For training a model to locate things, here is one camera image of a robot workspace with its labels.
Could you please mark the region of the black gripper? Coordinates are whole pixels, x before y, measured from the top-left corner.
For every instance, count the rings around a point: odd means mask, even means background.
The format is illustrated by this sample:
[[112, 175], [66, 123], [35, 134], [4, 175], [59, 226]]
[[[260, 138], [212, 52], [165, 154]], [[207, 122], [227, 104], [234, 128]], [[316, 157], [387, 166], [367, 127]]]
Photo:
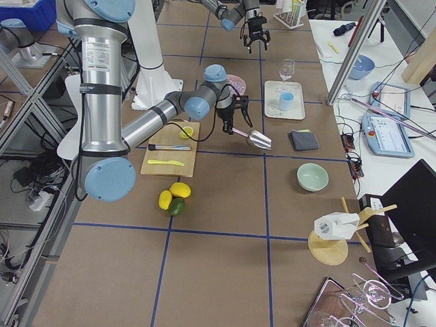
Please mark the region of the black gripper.
[[249, 97], [247, 95], [232, 95], [232, 100], [229, 106], [225, 108], [218, 108], [217, 115], [223, 121], [223, 132], [226, 134], [233, 134], [233, 117], [234, 111], [240, 109], [242, 116], [248, 124], [253, 127], [251, 118], [248, 112]]
[[248, 20], [249, 34], [243, 36], [244, 47], [252, 53], [251, 45], [254, 41], [262, 41], [264, 43], [264, 49], [268, 50], [270, 38], [270, 31], [263, 30], [263, 24], [267, 23], [267, 19], [264, 16], [256, 16]]

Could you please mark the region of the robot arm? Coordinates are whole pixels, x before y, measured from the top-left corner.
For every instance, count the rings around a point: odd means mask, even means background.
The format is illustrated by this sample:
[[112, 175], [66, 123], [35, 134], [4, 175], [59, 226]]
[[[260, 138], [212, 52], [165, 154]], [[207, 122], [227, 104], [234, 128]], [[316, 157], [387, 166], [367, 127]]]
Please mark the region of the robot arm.
[[[223, 66], [209, 65], [202, 84], [184, 91], [164, 68], [151, 1], [58, 1], [60, 33], [80, 40], [78, 143], [71, 160], [78, 200], [113, 202], [125, 197], [136, 181], [130, 150], [185, 112], [195, 120], [213, 113], [232, 133], [233, 115], [248, 113], [249, 99], [232, 89]], [[138, 100], [146, 112], [121, 122], [127, 89], [121, 83], [122, 51], [132, 40], [138, 63]]]
[[200, 1], [200, 4], [215, 15], [226, 31], [233, 30], [240, 21], [243, 21], [240, 39], [250, 54], [252, 53], [252, 44], [254, 42], [262, 43], [264, 49], [268, 50], [268, 45], [271, 41], [270, 31], [264, 29], [267, 18], [260, 9], [259, 1], [237, 1], [233, 8], [229, 8], [220, 1], [213, 0]]

